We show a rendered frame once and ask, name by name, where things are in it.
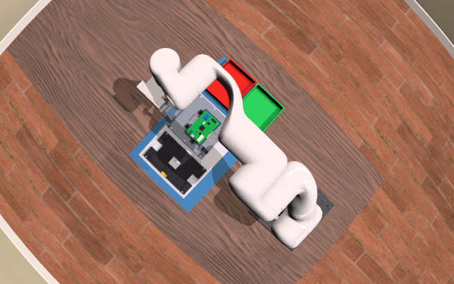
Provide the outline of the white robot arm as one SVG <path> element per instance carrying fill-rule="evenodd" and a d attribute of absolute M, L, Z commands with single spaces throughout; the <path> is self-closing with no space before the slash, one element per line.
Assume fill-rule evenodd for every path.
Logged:
<path fill-rule="evenodd" d="M 242 164 L 229 187 L 257 217 L 276 219 L 271 231 L 279 242 L 298 246 L 322 218 L 315 180 L 302 163 L 287 162 L 283 151 L 248 119 L 232 76 L 204 54 L 181 69 L 178 54 L 169 48 L 155 51 L 149 68 L 153 77 L 137 88 L 159 110 L 166 104 L 164 94 L 174 108 L 184 110 L 214 80 L 226 89 L 229 107 L 218 140 Z"/>

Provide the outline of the green square bin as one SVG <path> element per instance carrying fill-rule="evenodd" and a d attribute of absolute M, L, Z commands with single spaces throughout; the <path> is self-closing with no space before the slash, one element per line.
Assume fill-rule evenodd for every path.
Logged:
<path fill-rule="evenodd" d="M 259 83 L 242 99 L 242 101 L 243 110 L 246 116 L 263 132 L 285 109 Z M 266 127 L 267 124 L 269 125 Z"/>

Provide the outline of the red bin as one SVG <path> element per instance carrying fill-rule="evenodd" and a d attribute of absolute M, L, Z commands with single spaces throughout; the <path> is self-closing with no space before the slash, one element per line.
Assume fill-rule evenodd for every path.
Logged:
<path fill-rule="evenodd" d="M 249 74 L 247 74 L 232 59 L 229 59 L 222 66 L 222 68 L 224 68 L 232 76 L 232 78 L 234 78 L 241 91 L 242 97 L 257 83 L 256 80 L 254 80 Z M 214 80 L 213 83 L 205 91 L 209 93 L 214 99 L 216 99 L 226 110 L 228 110 L 228 94 L 226 92 L 226 89 L 217 80 Z"/>

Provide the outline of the green circuit board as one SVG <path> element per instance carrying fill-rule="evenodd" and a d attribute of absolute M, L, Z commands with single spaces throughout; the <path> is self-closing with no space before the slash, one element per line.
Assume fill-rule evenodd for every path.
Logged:
<path fill-rule="evenodd" d="M 216 125 L 217 124 L 217 125 Z M 199 145 L 220 124 L 208 111 L 203 114 L 186 131 Z"/>

